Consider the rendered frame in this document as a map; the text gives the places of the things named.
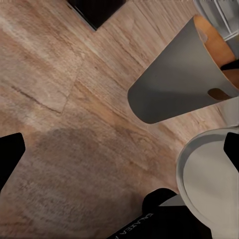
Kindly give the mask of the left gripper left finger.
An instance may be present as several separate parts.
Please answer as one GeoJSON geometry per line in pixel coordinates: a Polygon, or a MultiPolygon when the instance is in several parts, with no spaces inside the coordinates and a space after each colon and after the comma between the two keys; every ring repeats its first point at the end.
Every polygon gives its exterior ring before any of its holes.
{"type": "Polygon", "coordinates": [[[0,138],[0,191],[25,152],[20,132],[0,138]]]}

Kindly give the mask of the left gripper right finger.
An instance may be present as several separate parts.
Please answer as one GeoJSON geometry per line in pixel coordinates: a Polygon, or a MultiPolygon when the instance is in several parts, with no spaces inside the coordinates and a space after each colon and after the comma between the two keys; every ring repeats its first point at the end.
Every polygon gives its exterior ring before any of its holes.
{"type": "Polygon", "coordinates": [[[224,151],[230,158],[232,164],[239,171],[239,134],[234,132],[227,133],[224,151]]]}

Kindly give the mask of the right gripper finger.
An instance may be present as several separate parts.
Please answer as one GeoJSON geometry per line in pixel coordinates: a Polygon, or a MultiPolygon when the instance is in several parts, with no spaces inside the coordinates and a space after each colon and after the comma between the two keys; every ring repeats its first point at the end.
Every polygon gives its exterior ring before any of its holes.
{"type": "Polygon", "coordinates": [[[237,68],[239,68],[239,59],[237,61],[231,62],[221,67],[221,70],[230,70],[230,69],[237,69],[237,68]]]}

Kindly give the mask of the trash can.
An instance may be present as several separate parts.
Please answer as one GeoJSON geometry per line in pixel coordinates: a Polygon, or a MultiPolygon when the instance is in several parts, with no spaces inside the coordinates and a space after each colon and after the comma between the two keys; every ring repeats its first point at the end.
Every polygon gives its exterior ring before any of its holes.
{"type": "Polygon", "coordinates": [[[219,32],[195,14],[128,90],[136,116],[154,124],[239,96],[237,61],[219,32]],[[208,36],[203,43],[197,27],[208,36]]]}

